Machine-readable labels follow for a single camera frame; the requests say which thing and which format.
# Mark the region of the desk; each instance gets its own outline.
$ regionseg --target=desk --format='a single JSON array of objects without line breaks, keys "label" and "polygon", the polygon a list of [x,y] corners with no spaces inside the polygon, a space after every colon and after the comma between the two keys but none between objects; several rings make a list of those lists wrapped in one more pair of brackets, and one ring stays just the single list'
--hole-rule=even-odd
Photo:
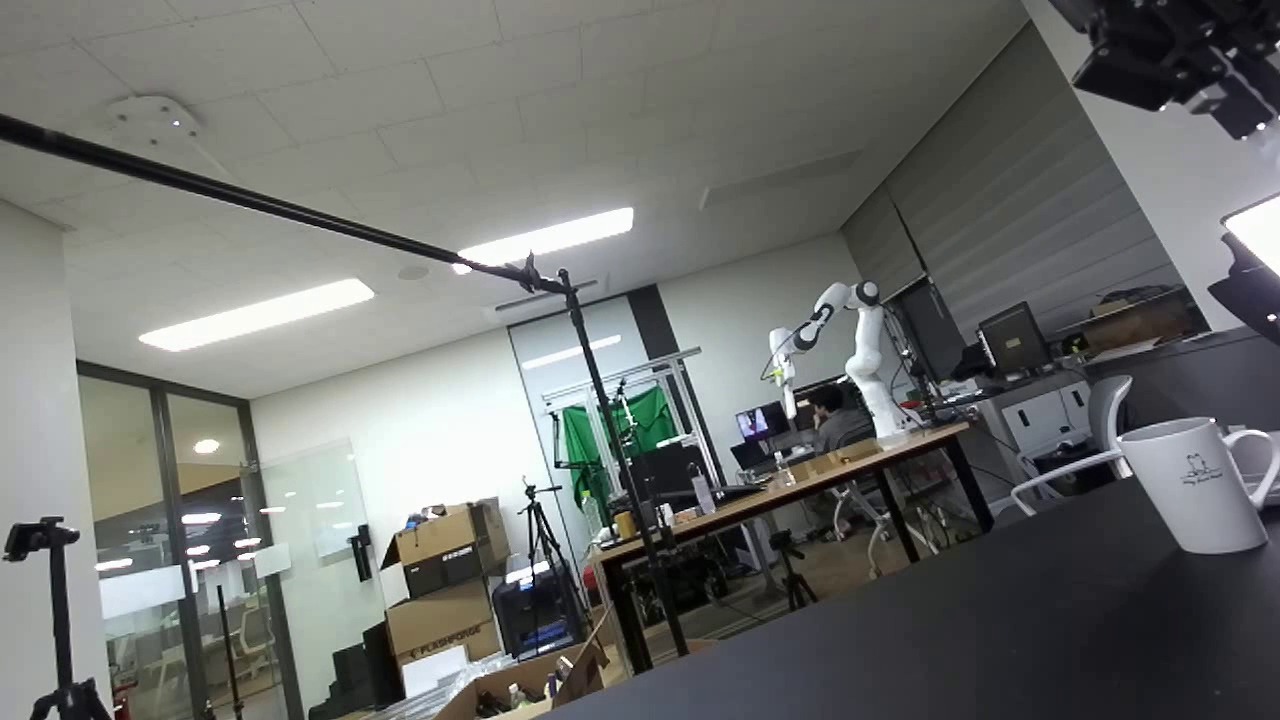
[{"label": "desk", "polygon": [[[906,512],[901,512],[901,503],[896,503],[896,496],[891,496],[891,486],[886,479],[886,469],[901,462],[908,457],[944,448],[954,469],[957,469],[957,475],[959,475],[959,486],[966,486],[966,496],[972,503],[978,522],[988,533],[991,528],[991,512],[988,512],[988,498],[978,486],[978,475],[972,475],[972,469],[967,469],[967,458],[959,453],[959,434],[966,431],[967,431],[967,424],[944,424],[944,426],[930,426],[930,431],[916,431],[916,434],[891,440],[891,444],[875,444],[875,440],[850,444],[850,448],[833,453],[833,458],[812,458],[804,472],[795,469],[795,484],[792,486],[746,496],[737,503],[726,503],[713,517],[698,517],[698,519],[681,522],[674,533],[674,543],[699,540],[699,534],[710,534],[718,528],[746,522],[746,519],[753,519],[762,512],[774,512],[780,503],[792,503],[801,496],[812,496],[812,493],[826,493],[826,486],[840,486],[854,475],[867,475],[867,479],[875,479],[875,486],[879,486],[879,496],[886,496],[886,503],[891,512],[896,534],[901,534],[908,559],[916,564],[922,550],[916,550],[908,519],[906,519]],[[628,559],[639,559],[639,554],[643,554],[639,540],[609,547],[609,550],[596,554],[601,572],[606,572],[606,584],[609,584],[609,605],[611,605],[618,625],[625,630],[625,652],[631,658],[631,672],[648,672],[653,667],[653,657],[648,657],[648,645],[643,645],[643,625],[639,625],[636,605],[631,605],[631,580],[628,580],[628,568],[625,568]]]},{"label": "desk", "polygon": [[1141,484],[1113,484],[557,720],[1253,720],[1280,708],[1275,608],[1280,543],[1179,554]]}]

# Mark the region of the glass door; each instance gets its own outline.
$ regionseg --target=glass door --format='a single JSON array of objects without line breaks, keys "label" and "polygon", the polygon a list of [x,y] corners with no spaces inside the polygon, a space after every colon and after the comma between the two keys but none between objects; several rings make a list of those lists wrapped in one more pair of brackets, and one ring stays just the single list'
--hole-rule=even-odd
[{"label": "glass door", "polygon": [[186,564],[164,512],[152,390],[86,375],[79,412],[117,708],[133,720],[194,717]]},{"label": "glass door", "polygon": [[281,672],[289,649],[273,612],[276,589],[258,568],[268,534],[240,406],[173,390],[170,418],[208,717],[289,717]]}]

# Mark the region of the black tabletop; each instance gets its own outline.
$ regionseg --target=black tabletop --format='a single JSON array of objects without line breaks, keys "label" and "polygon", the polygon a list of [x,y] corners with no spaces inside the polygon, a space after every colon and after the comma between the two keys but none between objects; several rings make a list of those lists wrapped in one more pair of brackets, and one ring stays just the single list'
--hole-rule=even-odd
[{"label": "black tabletop", "polygon": [[585,717],[1280,717],[1280,543],[1179,554],[1115,484],[557,710]]}]

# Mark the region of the ceiling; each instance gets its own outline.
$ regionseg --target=ceiling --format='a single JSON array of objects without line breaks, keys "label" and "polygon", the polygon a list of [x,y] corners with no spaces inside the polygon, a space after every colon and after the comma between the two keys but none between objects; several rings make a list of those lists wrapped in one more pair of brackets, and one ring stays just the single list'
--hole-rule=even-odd
[{"label": "ceiling", "polygon": [[[0,112],[429,242],[631,205],[550,255],[596,293],[812,239],[1023,24],[1016,0],[0,0]],[[164,91],[197,142],[137,147]],[[67,226],[86,361],[268,395],[499,329],[503,278],[0,147],[0,200]],[[379,298],[186,354],[139,333],[360,276]]]}]

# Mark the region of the black pole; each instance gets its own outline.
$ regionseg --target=black pole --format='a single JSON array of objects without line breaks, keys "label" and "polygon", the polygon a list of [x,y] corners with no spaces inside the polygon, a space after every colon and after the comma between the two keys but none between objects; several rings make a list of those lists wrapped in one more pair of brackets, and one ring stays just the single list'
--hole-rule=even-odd
[{"label": "black pole", "polygon": [[670,615],[670,626],[674,626],[674,645],[676,645],[681,657],[688,657],[685,626],[681,626],[676,599],[674,599],[674,584],[670,584],[670,572],[665,572],[662,550],[658,550],[653,540],[648,540],[648,522],[643,522],[643,512],[639,512],[636,472],[631,472],[631,458],[628,458],[628,453],[625,453],[625,444],[622,444],[618,418],[611,418],[611,412],[609,412],[609,390],[606,390],[606,375],[601,375],[601,365],[596,365],[596,353],[593,353],[585,303],[582,303],[569,270],[560,270],[560,282],[566,282],[566,303],[569,303],[569,321],[573,321],[578,343],[585,346],[585,361],[587,361],[596,406],[601,406],[601,414],[606,414],[609,453],[611,453],[618,475],[622,475],[622,484],[625,484],[625,493],[628,493],[628,506],[631,506],[636,528],[639,528],[643,559],[648,559],[648,568],[653,568],[653,584],[658,584],[658,596],[662,596],[665,615]]},{"label": "black pole", "polygon": [[87,139],[56,131],[56,128],[25,125],[18,116],[0,116],[0,139],[34,147],[34,153],[43,153],[43,155],[63,155],[63,159],[77,159],[77,165],[121,171],[121,175],[133,175],[133,180],[146,180],[146,185],[179,186],[179,190],[223,200],[223,205],[240,205],[240,206],[264,211],[264,214],[285,214],[285,220],[295,220],[295,225],[312,225],[312,226],[328,226],[328,230],[341,230],[341,237],[357,237],[366,242],[379,242],[379,249],[392,249],[392,252],[429,255],[437,263],[463,263],[463,268],[483,270],[483,276],[516,278],[529,293],[538,293],[538,286],[540,293],[566,293],[560,282],[538,276],[532,268],[476,263],[476,259],[463,259],[453,249],[422,242],[411,237],[395,237],[395,230],[385,230],[385,226],[372,226],[372,225],[357,225],[357,220],[328,214],[328,211],[317,211],[317,206],[303,206],[303,205],[289,205],[281,194],[264,194],[264,190],[253,190],[253,186],[240,186],[240,185],[223,185],[223,180],[197,175],[197,171],[186,171],[186,167],[173,167],[173,165],[156,165],[156,159],[146,159],[146,155],[117,153],[117,147],[103,147],[103,142],[87,142]]},{"label": "black pole", "polygon": [[222,618],[222,630],[223,630],[223,658],[228,658],[228,680],[232,680],[232,710],[238,720],[243,717],[243,704],[240,704],[240,680],[238,680],[238,657],[232,657],[232,625],[228,625],[228,596],[223,596],[223,584],[216,584],[216,618]]},{"label": "black pole", "polygon": [[48,590],[54,590],[54,652],[56,652],[56,686],[74,691],[77,676],[74,676],[74,608],[67,608],[67,547],[54,543],[48,547]]}]

